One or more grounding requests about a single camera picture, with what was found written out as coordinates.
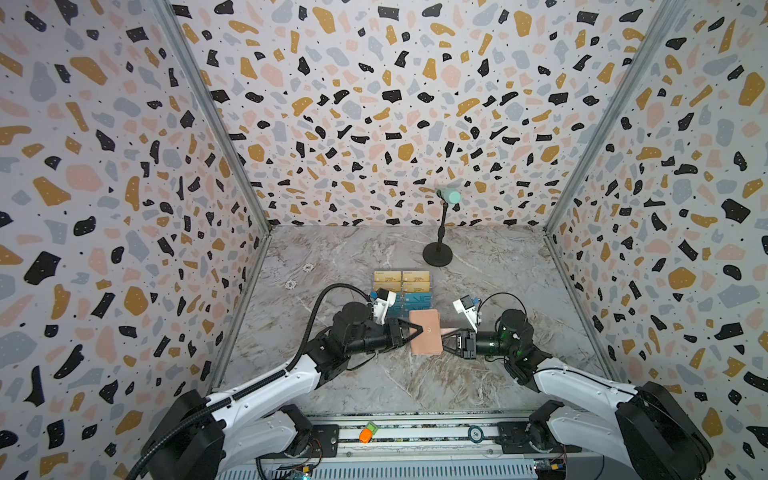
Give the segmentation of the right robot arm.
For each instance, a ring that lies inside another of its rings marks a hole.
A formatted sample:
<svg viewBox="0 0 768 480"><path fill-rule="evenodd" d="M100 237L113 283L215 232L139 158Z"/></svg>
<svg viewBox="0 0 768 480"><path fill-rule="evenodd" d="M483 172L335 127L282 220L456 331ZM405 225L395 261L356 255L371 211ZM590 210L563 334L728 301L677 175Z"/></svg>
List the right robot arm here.
<svg viewBox="0 0 768 480"><path fill-rule="evenodd" d="M465 360L500 360L519 385L549 396L528 418L524 443L542 453L568 446L620 462L642 479L699 479L714 451L663 386L602 378L540 349L525 313L503 312L492 331L455 329L441 337Z"/></svg>

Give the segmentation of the pink leather card holder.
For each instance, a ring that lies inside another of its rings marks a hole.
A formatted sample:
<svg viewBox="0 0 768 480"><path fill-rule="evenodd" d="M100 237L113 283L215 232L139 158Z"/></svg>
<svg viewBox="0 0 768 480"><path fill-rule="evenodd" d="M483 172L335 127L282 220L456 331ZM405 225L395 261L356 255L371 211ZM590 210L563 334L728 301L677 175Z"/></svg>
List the pink leather card holder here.
<svg viewBox="0 0 768 480"><path fill-rule="evenodd" d="M455 327L444 327L436 309L411 310L409 322L422 328L422 332L409 345L415 356L438 356L443 352L442 336L452 333Z"/></svg>

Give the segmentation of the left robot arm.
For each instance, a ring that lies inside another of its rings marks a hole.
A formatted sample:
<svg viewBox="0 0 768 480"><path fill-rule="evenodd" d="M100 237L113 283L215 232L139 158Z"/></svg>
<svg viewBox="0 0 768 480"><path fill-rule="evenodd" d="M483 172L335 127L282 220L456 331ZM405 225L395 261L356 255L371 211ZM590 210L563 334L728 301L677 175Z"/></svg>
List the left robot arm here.
<svg viewBox="0 0 768 480"><path fill-rule="evenodd" d="M405 320L379 322L375 312L350 302L302 347L297 361L206 397L183 394L142 447L129 478L214 479L265 455L302 454L313 426L295 399L349 371L352 356L400 348L423 332Z"/></svg>

